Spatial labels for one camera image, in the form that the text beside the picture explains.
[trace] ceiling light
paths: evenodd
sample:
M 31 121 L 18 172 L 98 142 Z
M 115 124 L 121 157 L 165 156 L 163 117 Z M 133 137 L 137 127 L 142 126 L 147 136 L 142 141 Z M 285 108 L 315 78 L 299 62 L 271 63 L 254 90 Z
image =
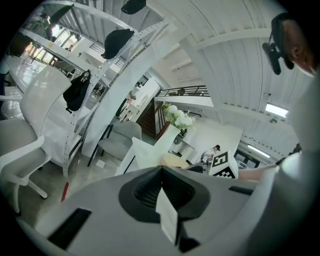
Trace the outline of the ceiling light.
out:
M 282 116 L 284 118 L 286 117 L 286 114 L 289 112 L 288 110 L 286 110 L 282 107 L 272 105 L 270 103 L 266 104 L 265 110 L 268 112 L 274 113 L 276 115 Z
M 254 151 L 257 151 L 258 153 L 260 153 L 261 155 L 265 156 L 266 158 L 269 158 L 269 157 L 270 157 L 270 155 L 268 155 L 267 153 L 265 153 L 265 152 L 263 152 L 263 151 L 255 148 L 254 146 L 248 145 L 248 148 L 249 148 L 249 149 L 252 149 L 252 150 L 254 150 Z

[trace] white chair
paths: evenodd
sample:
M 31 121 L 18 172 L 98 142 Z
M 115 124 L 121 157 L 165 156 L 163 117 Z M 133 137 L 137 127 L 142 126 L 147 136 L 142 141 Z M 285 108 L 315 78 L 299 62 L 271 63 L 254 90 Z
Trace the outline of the white chair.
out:
M 21 98 L 0 96 L 2 101 L 20 100 L 23 119 L 0 121 L 0 174 L 1 178 L 15 183 L 14 211 L 20 215 L 18 192 L 20 186 L 30 186 L 44 199 L 47 193 L 29 177 L 50 161 L 51 144 L 43 133 L 46 117 L 70 81 L 56 68 L 45 67 L 27 87 Z

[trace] gray chair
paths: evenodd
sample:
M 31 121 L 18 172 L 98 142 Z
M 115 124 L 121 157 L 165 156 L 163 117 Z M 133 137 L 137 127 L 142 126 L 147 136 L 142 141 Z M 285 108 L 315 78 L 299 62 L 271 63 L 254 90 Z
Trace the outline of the gray chair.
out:
M 102 148 L 101 156 L 106 152 L 114 158 L 122 161 L 133 144 L 133 137 L 139 140 L 142 139 L 141 127 L 136 122 L 127 121 L 120 124 L 108 125 L 98 142 L 98 145 L 95 147 L 87 166 L 90 166 L 98 147 Z

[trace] black slot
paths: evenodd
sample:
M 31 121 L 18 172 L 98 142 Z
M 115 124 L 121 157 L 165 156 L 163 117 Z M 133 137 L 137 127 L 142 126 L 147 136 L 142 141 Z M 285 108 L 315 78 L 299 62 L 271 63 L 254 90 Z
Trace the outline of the black slot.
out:
M 69 216 L 53 234 L 50 235 L 48 240 L 65 250 L 87 221 L 90 214 L 91 211 L 89 210 L 80 208 L 76 209 L 73 214 Z
M 244 187 L 239 187 L 239 186 L 231 186 L 231 187 L 229 187 L 229 190 L 233 191 L 233 192 L 240 193 L 240 194 L 248 195 L 248 196 L 251 196 L 251 194 L 254 192 L 250 188 L 244 188 Z

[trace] black bag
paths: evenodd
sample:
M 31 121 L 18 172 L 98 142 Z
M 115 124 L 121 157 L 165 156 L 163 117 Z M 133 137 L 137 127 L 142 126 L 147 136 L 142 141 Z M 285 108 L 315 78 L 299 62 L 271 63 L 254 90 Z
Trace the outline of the black bag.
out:
M 105 52 L 101 54 L 102 58 L 110 60 L 117 56 L 118 52 L 134 34 L 134 31 L 128 29 L 119 29 L 108 34 L 104 41 Z
M 88 77 L 82 82 L 81 80 L 85 73 L 88 73 Z M 71 81 L 71 86 L 63 93 L 63 98 L 67 105 L 65 110 L 67 110 L 70 114 L 72 113 L 71 111 L 77 111 L 80 109 L 87 93 L 90 78 L 90 70 L 83 72 L 82 75 Z
M 129 0 L 122 8 L 125 14 L 135 14 L 146 6 L 146 0 Z

